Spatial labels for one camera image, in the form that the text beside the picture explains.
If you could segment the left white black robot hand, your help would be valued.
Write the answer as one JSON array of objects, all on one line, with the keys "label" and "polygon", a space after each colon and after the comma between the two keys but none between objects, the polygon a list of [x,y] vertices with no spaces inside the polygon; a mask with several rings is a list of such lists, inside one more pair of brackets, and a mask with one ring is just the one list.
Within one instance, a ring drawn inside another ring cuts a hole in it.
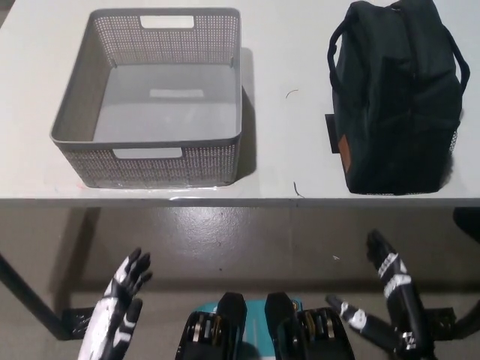
[{"label": "left white black robot hand", "polygon": [[151,257],[138,247],[116,270],[97,301],[77,358],[122,360],[131,344],[140,318],[142,286],[152,278]]}]

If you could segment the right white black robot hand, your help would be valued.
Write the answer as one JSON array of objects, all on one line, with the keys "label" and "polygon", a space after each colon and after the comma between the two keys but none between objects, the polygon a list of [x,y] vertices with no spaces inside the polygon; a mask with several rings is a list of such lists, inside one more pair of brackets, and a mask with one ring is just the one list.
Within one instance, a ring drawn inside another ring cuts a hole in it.
[{"label": "right white black robot hand", "polygon": [[367,258],[383,286],[391,322],[336,295],[327,295],[326,302],[355,333],[386,353],[399,359],[435,359],[427,314],[401,256],[376,229],[368,233],[366,245]]}]

